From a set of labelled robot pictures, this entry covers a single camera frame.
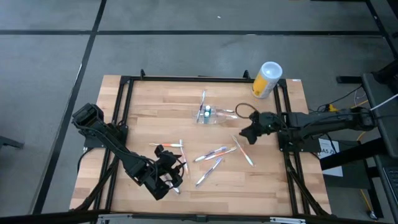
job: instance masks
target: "spray can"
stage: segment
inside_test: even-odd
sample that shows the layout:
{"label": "spray can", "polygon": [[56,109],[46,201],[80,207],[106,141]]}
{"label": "spray can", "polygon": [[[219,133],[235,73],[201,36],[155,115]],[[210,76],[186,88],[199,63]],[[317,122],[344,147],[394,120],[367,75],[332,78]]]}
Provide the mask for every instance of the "spray can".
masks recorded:
{"label": "spray can", "polygon": [[267,97],[282,76],[282,67],[276,62],[264,63],[252,86],[252,93],[257,98]]}

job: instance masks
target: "black table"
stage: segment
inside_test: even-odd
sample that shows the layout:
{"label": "black table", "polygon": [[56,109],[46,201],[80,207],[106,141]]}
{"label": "black table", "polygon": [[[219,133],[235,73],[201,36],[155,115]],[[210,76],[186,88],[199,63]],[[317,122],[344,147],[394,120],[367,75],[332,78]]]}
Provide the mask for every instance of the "black table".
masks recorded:
{"label": "black table", "polygon": [[[382,103],[394,95],[386,85],[375,81],[372,74],[364,74],[361,78],[371,107]],[[386,103],[373,112],[376,116],[398,114],[398,99]],[[394,221],[398,223],[398,203],[383,170],[383,167],[398,166],[398,117],[381,118],[379,119],[378,127],[387,153],[375,155],[374,160],[384,191],[386,192],[392,216],[394,217]]]}

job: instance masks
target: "wooden tabletop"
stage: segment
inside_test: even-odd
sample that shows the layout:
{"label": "wooden tabletop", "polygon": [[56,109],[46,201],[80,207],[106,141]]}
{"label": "wooden tabletop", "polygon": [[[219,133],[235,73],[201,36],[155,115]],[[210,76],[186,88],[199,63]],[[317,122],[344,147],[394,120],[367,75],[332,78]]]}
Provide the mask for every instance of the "wooden tabletop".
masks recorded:
{"label": "wooden tabletop", "polygon": [[[97,105],[104,111],[104,121],[111,121],[119,86],[119,75],[105,75]],[[292,111],[308,113],[300,80],[287,80]],[[123,112],[127,92],[119,117]],[[195,124],[192,110],[197,110],[202,91],[206,90],[205,105],[234,110],[238,103],[252,104],[259,111],[276,112],[274,95],[266,99],[252,96],[250,83],[202,82],[134,82],[127,124],[129,134],[126,147],[143,156],[155,159],[150,142],[178,143],[183,139],[189,175],[183,177],[182,193],[172,190],[156,201],[148,190],[136,185],[119,166],[111,210],[114,212],[194,213],[213,215],[291,215],[287,176],[277,136],[263,135],[254,145],[238,135],[249,126],[248,119],[227,120],[221,124]],[[283,94],[280,91],[283,108]],[[242,115],[252,111],[242,106]],[[222,163],[204,183],[195,182],[215,163],[215,160],[192,162],[198,156],[221,146],[233,147],[230,134],[238,138],[248,156],[255,163],[251,167],[243,154],[236,150],[223,156]],[[179,148],[166,148],[180,154]],[[81,162],[70,208],[81,204],[98,181],[104,149],[94,149]],[[317,158],[300,153],[305,183],[317,202],[330,212],[322,170]],[[108,186],[104,188],[101,208],[104,207]],[[302,204],[296,186],[299,211]]]}

